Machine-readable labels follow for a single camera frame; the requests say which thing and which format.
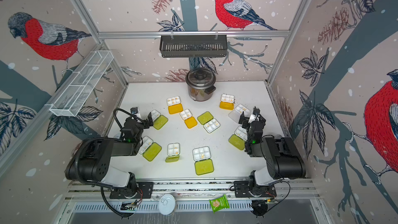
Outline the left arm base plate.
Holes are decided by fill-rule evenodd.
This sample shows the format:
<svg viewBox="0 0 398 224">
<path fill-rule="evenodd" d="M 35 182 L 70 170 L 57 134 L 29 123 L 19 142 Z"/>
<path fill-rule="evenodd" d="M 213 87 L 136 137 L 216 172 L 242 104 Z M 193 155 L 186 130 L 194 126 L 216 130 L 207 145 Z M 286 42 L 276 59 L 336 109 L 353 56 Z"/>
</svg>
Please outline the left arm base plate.
<svg viewBox="0 0 398 224">
<path fill-rule="evenodd" d="M 153 192 L 154 182 L 143 181 L 130 184 L 124 188 L 113 188 L 110 192 L 110 199 L 150 199 Z"/>
</svg>

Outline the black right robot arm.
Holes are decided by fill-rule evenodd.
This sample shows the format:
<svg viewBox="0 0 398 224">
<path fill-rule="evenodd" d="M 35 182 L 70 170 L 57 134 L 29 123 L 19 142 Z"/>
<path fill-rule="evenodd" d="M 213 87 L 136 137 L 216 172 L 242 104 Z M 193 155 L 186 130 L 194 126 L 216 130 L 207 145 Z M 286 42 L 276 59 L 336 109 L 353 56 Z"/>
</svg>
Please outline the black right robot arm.
<svg viewBox="0 0 398 224">
<path fill-rule="evenodd" d="M 251 115 L 241 113 L 239 124 L 244 129 L 244 151 L 252 158 L 263 158 L 264 168 L 250 173 L 247 181 L 235 181 L 234 193 L 237 198 L 275 198 L 274 185 L 284 179 L 304 178 L 305 164 L 292 138 L 264 135 L 266 119 L 260 110 L 253 108 Z"/>
</svg>

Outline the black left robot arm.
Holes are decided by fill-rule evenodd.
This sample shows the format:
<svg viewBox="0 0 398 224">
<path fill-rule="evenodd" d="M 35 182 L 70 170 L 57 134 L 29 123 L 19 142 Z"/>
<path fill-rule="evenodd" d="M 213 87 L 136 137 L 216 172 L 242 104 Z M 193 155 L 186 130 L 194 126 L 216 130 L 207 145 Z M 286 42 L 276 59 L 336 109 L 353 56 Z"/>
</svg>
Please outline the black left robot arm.
<svg viewBox="0 0 398 224">
<path fill-rule="evenodd" d="M 153 182 L 138 182 L 132 172 L 121 171 L 111 166 L 110 161 L 112 157 L 138 155 L 144 145 L 143 132 L 151 126 L 152 114 L 147 119 L 130 114 L 120 126 L 120 138 L 84 140 L 68 164 L 65 177 L 84 185 L 110 189 L 111 199 L 150 199 Z"/>
</svg>

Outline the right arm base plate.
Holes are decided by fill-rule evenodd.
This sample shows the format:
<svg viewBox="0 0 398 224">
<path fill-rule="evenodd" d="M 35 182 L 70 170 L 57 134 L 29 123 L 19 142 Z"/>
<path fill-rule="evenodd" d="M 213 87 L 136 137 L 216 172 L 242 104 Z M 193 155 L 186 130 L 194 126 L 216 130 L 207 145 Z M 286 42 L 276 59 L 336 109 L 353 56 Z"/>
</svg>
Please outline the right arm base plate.
<svg viewBox="0 0 398 224">
<path fill-rule="evenodd" d="M 234 181 L 230 190 L 234 192 L 236 198 L 275 198 L 277 196 L 273 186 L 259 186 L 247 180 Z"/>
</svg>

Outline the large green pillbox front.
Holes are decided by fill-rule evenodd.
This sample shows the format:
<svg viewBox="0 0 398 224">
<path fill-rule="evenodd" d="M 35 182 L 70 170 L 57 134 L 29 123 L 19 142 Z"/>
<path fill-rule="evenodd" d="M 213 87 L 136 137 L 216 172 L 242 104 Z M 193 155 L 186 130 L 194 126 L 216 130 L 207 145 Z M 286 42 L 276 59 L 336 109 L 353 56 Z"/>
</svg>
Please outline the large green pillbox front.
<svg viewBox="0 0 398 224">
<path fill-rule="evenodd" d="M 214 171 L 211 152 L 208 146 L 195 148 L 193 149 L 192 154 L 195 161 L 194 167 L 196 175 L 205 175 Z"/>
</svg>

